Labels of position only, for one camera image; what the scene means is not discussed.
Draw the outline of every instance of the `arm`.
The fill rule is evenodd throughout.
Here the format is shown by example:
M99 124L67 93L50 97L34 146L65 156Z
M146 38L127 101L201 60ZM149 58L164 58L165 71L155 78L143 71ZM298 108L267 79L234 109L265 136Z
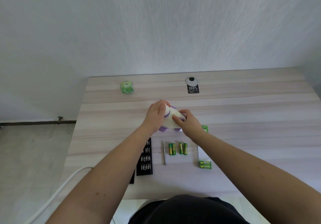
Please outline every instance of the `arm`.
M282 169L205 132L189 110L173 120L271 223L321 223L321 194Z
M163 123L165 103L151 104L142 125L105 156L51 215L52 223L110 223L146 141Z

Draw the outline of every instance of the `black shirt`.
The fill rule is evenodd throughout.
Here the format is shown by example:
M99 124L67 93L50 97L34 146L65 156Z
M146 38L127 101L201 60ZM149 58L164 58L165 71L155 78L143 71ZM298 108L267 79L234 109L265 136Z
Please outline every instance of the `black shirt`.
M231 204L215 197L201 198L188 194L147 204L129 220L129 224L141 223L248 224Z

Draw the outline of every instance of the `person's left arm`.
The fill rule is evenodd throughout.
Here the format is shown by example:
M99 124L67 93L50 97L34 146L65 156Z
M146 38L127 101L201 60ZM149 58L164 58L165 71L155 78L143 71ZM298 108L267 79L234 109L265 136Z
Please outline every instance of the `person's left arm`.
M163 123L167 101L151 104L142 125L104 157L67 195L46 222L110 223L140 154Z

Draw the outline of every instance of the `white plastic body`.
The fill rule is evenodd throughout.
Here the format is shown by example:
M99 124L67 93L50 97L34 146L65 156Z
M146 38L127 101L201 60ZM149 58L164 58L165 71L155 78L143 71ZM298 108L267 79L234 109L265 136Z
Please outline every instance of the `white plastic body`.
M186 117L184 117L184 115L182 113L180 113L179 111L177 111L176 109L169 107L166 105L166 111L165 111L165 115L167 115L169 112L170 115L168 117L164 118L164 122L163 122L163 126L169 129L179 129L180 126L178 126L174 120L172 119L172 116L177 116L180 118L183 118L184 121L186 120Z

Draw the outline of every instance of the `hand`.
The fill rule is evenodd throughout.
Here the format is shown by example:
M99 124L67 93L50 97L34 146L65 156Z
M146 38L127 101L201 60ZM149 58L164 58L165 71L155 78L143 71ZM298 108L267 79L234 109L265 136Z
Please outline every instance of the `hand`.
M166 104L171 106L168 101L159 100L152 103L147 110L146 118L142 123L142 126L149 129L152 134L155 133L163 124Z
M202 128L200 122L196 117L191 113L188 109L182 109L179 111L180 113L186 114L186 120L182 121L179 117L173 116L172 119L175 123L180 126L184 132L184 134L193 140L193 137L197 137L199 133L203 133L204 129Z

